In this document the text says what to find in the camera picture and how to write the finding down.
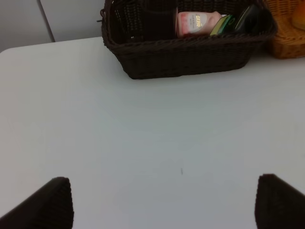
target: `basket handle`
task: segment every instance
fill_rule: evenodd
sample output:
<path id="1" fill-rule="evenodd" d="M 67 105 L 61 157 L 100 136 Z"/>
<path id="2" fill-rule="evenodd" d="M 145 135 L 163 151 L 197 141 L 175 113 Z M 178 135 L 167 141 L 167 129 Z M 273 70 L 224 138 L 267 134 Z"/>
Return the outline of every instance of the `basket handle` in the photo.
<path id="1" fill-rule="evenodd" d="M 103 20 L 106 20 L 106 13 L 105 13 L 105 9 L 101 9 L 100 11 L 100 15 L 102 16 Z"/>

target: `white wall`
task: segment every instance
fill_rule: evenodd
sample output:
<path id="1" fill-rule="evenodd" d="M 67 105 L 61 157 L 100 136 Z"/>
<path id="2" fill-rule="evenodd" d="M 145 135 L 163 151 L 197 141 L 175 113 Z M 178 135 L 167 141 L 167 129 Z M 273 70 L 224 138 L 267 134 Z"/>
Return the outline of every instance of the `white wall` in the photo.
<path id="1" fill-rule="evenodd" d="M 56 42 L 102 35 L 104 0 L 41 0 Z"/>
<path id="2" fill-rule="evenodd" d="M 0 52 L 49 42 L 37 0 L 0 0 Z"/>

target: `wicker basket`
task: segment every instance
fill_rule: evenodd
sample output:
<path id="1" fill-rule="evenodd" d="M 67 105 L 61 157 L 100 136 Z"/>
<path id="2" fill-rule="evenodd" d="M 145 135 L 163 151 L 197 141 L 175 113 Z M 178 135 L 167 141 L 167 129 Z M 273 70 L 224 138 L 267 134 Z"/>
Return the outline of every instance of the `wicker basket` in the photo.
<path id="1" fill-rule="evenodd" d="M 268 43 L 269 51 L 279 59 L 305 56 L 305 31 L 292 25 L 291 17 L 301 0 L 267 0 L 277 22 L 278 33 Z"/>
<path id="2" fill-rule="evenodd" d="M 274 37 L 276 24 L 259 35 L 226 34 L 142 41 L 140 0 L 106 0 L 101 11 L 104 44 L 132 79 L 223 72 L 244 67 L 251 54 Z M 232 14 L 262 0 L 178 0 L 178 10 Z"/>

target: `pink bottle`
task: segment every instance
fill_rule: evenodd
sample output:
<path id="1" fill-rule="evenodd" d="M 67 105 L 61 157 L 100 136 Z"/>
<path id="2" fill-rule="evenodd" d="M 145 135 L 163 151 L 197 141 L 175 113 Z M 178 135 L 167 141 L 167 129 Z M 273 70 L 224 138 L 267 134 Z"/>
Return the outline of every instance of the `pink bottle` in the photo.
<path id="1" fill-rule="evenodd" d="M 209 35 L 222 18 L 218 12 L 181 12 L 178 13 L 177 36 L 190 37 Z"/>

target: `table surface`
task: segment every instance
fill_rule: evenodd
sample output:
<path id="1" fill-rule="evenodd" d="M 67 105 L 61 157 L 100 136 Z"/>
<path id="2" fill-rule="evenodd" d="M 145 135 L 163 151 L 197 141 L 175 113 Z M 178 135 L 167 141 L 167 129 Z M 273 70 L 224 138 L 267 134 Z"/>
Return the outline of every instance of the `table surface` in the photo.
<path id="1" fill-rule="evenodd" d="M 255 229 L 261 174 L 305 192 L 304 59 L 135 81 L 102 38 L 0 54 L 0 215 L 71 180 L 74 229 Z"/>

